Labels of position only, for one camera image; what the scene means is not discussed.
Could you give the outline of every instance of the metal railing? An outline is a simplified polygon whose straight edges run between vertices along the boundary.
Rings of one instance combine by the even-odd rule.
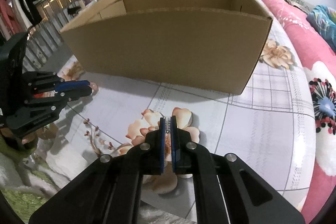
[[[38,71],[63,43],[59,31],[74,16],[68,8],[79,6],[79,0],[37,0],[34,2],[42,21],[28,30],[23,71]]]

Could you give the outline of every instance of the green cloth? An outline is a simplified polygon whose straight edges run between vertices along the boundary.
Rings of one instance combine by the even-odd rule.
[[[34,193],[25,193],[8,188],[1,188],[0,190],[9,205],[25,223],[28,223],[33,212],[47,201],[46,198],[42,198]]]
[[[32,141],[34,143],[33,148],[25,151],[18,151],[7,145],[4,138],[0,135],[0,153],[3,153],[6,157],[12,159],[16,164],[22,161],[22,159],[29,157],[36,149],[38,138]]]
[[[15,165],[18,165],[22,159],[29,157],[35,151],[38,138],[36,138],[33,142],[33,148],[25,151],[18,151],[9,147],[4,138],[0,135],[0,153],[13,160]],[[54,186],[53,181],[45,173],[37,170],[33,170],[31,173]],[[31,215],[48,200],[38,194],[24,192],[21,190],[9,188],[0,188],[0,190],[9,205],[25,223],[28,223]]]

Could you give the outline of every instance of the flower pattern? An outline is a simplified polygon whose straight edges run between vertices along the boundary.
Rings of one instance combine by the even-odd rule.
[[[285,67],[293,65],[292,53],[285,46],[278,46],[276,41],[268,39],[259,58],[260,62],[265,62],[272,68]]]
[[[328,127],[328,133],[336,135],[336,92],[327,79],[314,78],[309,82],[315,113],[316,133]]]
[[[131,140],[132,145],[134,146],[143,143],[147,133],[158,130],[160,118],[163,117],[160,112],[155,112],[151,109],[146,109],[142,112],[142,116],[143,119],[136,120],[128,127],[126,137]],[[193,142],[198,143],[200,141],[199,129],[191,126],[193,122],[193,113],[189,109],[175,107],[172,116],[176,116],[178,128],[190,133]],[[192,175],[179,175],[181,178],[190,178],[191,176]],[[164,173],[160,176],[145,175],[142,183],[149,184],[147,185],[147,188],[150,188],[156,194],[165,194],[173,191],[177,187],[177,181],[177,176],[172,171],[170,134],[166,134]]]

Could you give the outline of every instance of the pink garment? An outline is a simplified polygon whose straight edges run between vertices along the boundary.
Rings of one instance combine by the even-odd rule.
[[[12,8],[7,4],[6,0],[0,0],[0,12],[7,30],[12,33],[21,32],[21,27],[16,21]]]
[[[301,210],[306,223],[318,214],[336,184],[335,176],[327,176],[315,160],[313,177],[310,182],[307,199]]]
[[[325,64],[330,73],[336,78],[336,55],[326,41],[307,22],[306,14],[284,0],[262,1],[286,31],[303,67],[312,70],[313,65],[320,61]],[[323,146],[324,143],[322,141],[316,142],[316,145]],[[315,160],[310,188],[301,210],[306,223],[309,223],[318,214],[335,185],[336,176],[327,175],[321,169],[317,160]]]

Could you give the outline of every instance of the floral tablecloth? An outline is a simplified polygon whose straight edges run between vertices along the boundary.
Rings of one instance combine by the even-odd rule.
[[[300,60],[276,19],[268,46],[270,52],[263,53],[263,62],[258,62],[239,96],[84,73],[80,79],[95,82],[99,91],[93,96],[70,102],[61,112],[55,123],[59,131],[54,146],[58,148],[46,154],[48,164],[63,174],[71,170],[69,177],[73,178],[97,159],[98,150],[120,154],[120,149],[116,148],[131,143],[126,137],[128,128],[136,120],[144,120],[144,110],[151,109],[170,116],[176,107],[185,108],[193,114],[191,126],[200,131],[200,144],[218,155],[236,153],[300,209],[315,162],[312,99]],[[283,62],[285,57],[283,60],[273,58],[272,48],[278,46],[291,52],[290,60],[293,62]],[[238,45],[237,58],[239,50],[243,49]],[[53,70],[53,66],[49,65],[47,69]],[[74,159],[71,150],[76,152]],[[177,187],[166,194],[157,194],[152,188],[144,187],[142,200],[181,218],[196,221],[192,178],[178,178]]]
[[[283,0],[262,0],[288,34],[301,60],[314,104],[316,161],[301,211],[306,223],[319,213],[336,185],[336,55],[306,20]]]

